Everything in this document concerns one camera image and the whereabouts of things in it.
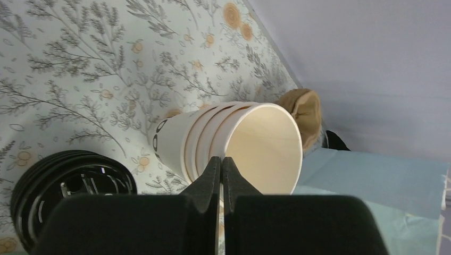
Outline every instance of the brown cloth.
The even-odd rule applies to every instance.
[[[296,121],[302,139],[302,150],[308,151],[321,132],[321,102],[311,89],[294,89],[285,93],[277,102]]]

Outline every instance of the white wall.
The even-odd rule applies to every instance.
[[[351,150],[451,162],[450,0],[249,0]]]

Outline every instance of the stack of black lids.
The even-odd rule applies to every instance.
[[[28,252],[55,206],[77,194],[136,194],[133,176],[116,160],[85,150],[50,155],[19,179],[11,198],[15,230]]]

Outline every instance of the paper cup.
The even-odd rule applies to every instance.
[[[217,128],[208,157],[232,157],[240,174],[262,194],[292,194],[302,165],[293,117],[275,104],[233,112]]]
[[[193,181],[185,168],[185,144],[191,127],[211,107],[182,113],[164,119],[152,134],[152,149],[156,158],[188,183]]]
[[[210,110],[208,110],[205,114],[198,118],[189,131],[185,145],[185,168],[192,181],[199,178],[199,174],[196,168],[196,148],[199,142],[199,137],[201,136],[204,127],[207,125],[209,120],[219,111],[223,110],[226,107],[231,107],[237,104],[240,104],[240,102],[228,102],[211,105],[209,108]]]
[[[210,157],[208,155],[210,151],[210,145],[213,140],[216,130],[219,128],[221,123],[233,112],[239,109],[246,109],[252,105],[256,105],[256,102],[240,102],[234,106],[225,107],[223,110],[219,111],[214,115],[205,125],[196,148],[196,169],[199,176],[203,173],[204,169],[207,167]]]

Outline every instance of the floral tablecloth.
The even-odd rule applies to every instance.
[[[91,150],[139,193],[178,193],[151,154],[155,123],[296,87],[241,0],[0,0],[0,28],[0,253],[23,250],[9,200],[36,161]]]

